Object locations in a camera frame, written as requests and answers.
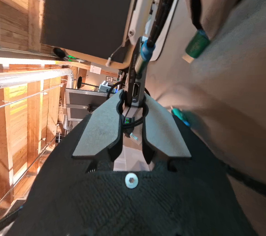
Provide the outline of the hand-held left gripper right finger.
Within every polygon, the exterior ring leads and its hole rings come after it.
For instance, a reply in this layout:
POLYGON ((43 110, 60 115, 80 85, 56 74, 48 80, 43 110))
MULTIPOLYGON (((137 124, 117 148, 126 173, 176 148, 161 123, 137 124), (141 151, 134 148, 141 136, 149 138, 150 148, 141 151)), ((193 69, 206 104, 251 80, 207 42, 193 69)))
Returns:
POLYGON ((169 164, 191 159, 173 115, 147 94, 143 101, 142 153, 150 171, 160 161, 169 164))

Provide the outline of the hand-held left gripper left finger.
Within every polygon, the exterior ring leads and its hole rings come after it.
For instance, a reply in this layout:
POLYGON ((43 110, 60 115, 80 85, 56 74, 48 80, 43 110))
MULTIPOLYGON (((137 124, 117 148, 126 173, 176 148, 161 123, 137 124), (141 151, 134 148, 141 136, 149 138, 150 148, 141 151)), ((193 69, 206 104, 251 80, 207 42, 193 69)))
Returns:
POLYGON ((72 154, 75 159, 114 162, 122 152, 124 91, 120 90, 91 115, 72 154))

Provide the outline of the grey metal hub adapter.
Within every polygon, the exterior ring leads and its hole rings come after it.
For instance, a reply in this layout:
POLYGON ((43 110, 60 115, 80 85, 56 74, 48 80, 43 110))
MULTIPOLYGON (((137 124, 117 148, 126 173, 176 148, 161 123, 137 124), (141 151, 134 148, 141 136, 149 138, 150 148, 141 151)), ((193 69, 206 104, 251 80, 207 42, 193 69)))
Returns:
POLYGON ((127 78, 125 81, 125 108, 123 115, 125 118, 135 118, 140 108, 142 108, 145 94, 145 80, 147 69, 145 69, 141 75, 137 75, 135 72, 135 64, 138 56, 140 55, 141 47, 148 38, 141 36, 134 48, 131 63, 129 66, 127 78))

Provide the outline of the grey framed display panel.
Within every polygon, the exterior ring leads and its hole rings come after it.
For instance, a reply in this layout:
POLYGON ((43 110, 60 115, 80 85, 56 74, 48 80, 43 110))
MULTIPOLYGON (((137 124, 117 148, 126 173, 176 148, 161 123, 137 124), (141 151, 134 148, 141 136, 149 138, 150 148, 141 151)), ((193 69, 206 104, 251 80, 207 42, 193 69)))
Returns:
POLYGON ((107 93, 79 89, 65 89, 66 115, 68 121, 82 121, 92 114, 107 98, 107 93))

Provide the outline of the thin metal rod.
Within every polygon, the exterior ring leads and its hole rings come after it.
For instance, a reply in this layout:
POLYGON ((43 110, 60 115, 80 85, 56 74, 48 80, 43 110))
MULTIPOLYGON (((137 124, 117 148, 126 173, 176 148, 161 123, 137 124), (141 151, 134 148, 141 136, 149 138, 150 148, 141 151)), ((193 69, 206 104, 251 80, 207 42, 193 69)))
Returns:
POLYGON ((115 53, 117 53, 122 47, 124 47, 124 45, 120 45, 107 59, 107 62, 105 64, 105 66, 110 67, 111 65, 111 61, 112 61, 112 57, 114 56, 115 53))

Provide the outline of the black round ceiling device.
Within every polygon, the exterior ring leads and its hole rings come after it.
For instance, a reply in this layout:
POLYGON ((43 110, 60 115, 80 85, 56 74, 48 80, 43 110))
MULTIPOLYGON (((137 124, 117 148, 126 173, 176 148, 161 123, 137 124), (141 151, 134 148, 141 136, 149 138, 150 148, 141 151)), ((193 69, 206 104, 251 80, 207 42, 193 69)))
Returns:
POLYGON ((56 56, 58 56, 61 59, 65 58, 66 56, 65 52, 61 48, 58 48, 58 47, 53 48, 53 52, 56 56))

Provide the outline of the ceiling light strip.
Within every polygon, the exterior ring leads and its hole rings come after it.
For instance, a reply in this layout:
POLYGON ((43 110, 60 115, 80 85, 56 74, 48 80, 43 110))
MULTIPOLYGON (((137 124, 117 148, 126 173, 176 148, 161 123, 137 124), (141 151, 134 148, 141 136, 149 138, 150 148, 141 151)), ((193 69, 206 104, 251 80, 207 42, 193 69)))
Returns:
POLYGON ((31 58, 0 58, 0 64, 22 64, 22 65, 59 65, 60 61, 44 60, 44 59, 31 59, 31 58))

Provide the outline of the black monitor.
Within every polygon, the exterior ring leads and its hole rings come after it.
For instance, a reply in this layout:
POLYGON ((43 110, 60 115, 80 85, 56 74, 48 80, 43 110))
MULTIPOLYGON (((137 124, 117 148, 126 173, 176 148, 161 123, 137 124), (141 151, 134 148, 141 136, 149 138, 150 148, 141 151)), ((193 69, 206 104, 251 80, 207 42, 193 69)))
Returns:
POLYGON ((46 0, 42 43, 94 57, 122 44, 131 0, 46 0))

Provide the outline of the silver ventilation duct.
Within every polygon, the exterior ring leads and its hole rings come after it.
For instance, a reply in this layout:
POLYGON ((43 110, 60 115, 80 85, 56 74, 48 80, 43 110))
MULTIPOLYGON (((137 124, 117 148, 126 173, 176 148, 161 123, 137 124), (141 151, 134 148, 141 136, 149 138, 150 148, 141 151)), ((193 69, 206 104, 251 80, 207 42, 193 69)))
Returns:
POLYGON ((27 84, 62 76, 68 77, 66 88, 73 89, 74 74, 70 68, 0 73, 0 88, 7 88, 14 85, 27 84))

